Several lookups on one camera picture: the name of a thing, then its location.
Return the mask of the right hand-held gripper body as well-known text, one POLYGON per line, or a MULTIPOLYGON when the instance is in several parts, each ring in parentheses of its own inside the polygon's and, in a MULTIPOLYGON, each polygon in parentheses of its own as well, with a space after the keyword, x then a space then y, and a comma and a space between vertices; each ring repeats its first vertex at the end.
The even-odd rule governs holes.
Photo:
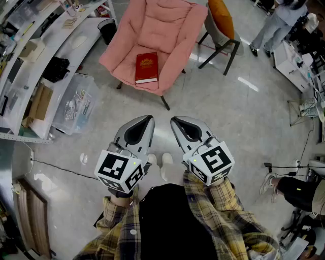
POLYGON ((235 164, 226 143, 219 141, 216 136, 208 137, 189 150, 183 160, 188 170, 207 186, 226 177, 235 164))

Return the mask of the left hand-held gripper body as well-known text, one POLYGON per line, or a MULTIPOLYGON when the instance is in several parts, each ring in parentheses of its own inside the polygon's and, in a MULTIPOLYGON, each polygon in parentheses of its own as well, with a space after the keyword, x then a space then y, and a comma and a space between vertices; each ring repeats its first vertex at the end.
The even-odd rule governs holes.
POLYGON ((129 194, 149 169, 148 156, 116 142, 102 150, 94 174, 108 189, 129 194))

